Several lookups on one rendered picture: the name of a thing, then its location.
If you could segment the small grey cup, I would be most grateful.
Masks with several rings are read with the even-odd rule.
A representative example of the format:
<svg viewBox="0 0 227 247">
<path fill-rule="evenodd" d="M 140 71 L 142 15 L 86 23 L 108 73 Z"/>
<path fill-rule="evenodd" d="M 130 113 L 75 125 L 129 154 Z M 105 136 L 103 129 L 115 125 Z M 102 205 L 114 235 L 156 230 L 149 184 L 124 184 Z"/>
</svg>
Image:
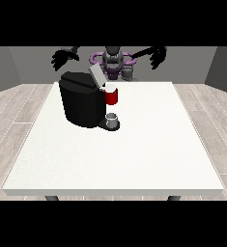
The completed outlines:
<svg viewBox="0 0 227 247">
<path fill-rule="evenodd" d="M 109 128 L 114 128 L 118 124 L 118 117 L 115 113 L 108 113 L 105 116 L 106 126 Z"/>
</svg>

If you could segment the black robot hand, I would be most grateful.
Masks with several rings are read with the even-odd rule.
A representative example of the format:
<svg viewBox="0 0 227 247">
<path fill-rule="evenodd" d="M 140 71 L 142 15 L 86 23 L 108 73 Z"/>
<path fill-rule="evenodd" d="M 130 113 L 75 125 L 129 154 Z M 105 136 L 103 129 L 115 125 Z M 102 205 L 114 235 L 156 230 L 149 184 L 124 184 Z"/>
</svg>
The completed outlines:
<svg viewBox="0 0 227 247">
<path fill-rule="evenodd" d="M 166 58 L 167 48 L 165 46 L 154 46 L 150 57 L 152 69 L 157 69 Z"/>
<path fill-rule="evenodd" d="M 51 64 L 55 70 L 59 70 L 68 60 L 79 60 L 79 56 L 71 52 L 71 48 L 62 47 L 52 56 Z"/>
</svg>

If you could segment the small grey coffee pod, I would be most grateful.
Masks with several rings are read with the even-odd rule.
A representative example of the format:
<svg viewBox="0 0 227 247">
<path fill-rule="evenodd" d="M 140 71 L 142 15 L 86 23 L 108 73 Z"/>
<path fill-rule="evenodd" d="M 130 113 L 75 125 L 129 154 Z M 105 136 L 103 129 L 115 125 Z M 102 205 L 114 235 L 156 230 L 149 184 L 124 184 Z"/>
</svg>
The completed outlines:
<svg viewBox="0 0 227 247">
<path fill-rule="evenodd" d="M 122 68 L 122 78 L 126 81 L 130 81 L 132 79 L 133 74 L 133 66 L 124 66 Z"/>
</svg>

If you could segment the black coffee machine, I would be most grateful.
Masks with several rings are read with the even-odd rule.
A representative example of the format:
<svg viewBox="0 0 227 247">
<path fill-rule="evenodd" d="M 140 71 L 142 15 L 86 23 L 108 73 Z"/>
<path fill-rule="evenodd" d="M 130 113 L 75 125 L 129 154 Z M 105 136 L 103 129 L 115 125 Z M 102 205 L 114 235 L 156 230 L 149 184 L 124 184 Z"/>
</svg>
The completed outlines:
<svg viewBox="0 0 227 247">
<path fill-rule="evenodd" d="M 104 89 L 100 89 L 93 76 L 85 72 L 65 72 L 59 81 L 61 98 L 66 118 L 81 127 L 101 127 L 108 131 L 120 128 L 106 126 L 106 106 Z"/>
</svg>

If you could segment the red pod holder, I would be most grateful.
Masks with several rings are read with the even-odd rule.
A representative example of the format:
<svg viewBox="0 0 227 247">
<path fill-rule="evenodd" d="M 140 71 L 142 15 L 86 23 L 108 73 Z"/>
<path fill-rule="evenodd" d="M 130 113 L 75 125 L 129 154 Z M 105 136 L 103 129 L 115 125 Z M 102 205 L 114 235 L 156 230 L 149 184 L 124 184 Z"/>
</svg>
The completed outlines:
<svg viewBox="0 0 227 247">
<path fill-rule="evenodd" d="M 118 102 L 118 89 L 114 84 L 108 84 L 104 89 L 105 103 L 114 105 Z"/>
</svg>

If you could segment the pale grey machine lid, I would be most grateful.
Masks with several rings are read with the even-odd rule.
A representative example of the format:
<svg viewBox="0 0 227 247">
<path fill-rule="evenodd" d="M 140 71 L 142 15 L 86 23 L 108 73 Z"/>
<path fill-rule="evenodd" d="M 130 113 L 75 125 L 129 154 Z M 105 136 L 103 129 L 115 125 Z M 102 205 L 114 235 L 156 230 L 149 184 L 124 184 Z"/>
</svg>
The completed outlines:
<svg viewBox="0 0 227 247">
<path fill-rule="evenodd" d="M 107 79 L 105 78 L 99 64 L 94 64 L 89 67 L 89 72 L 93 76 L 97 86 L 101 88 L 106 82 Z"/>
</svg>

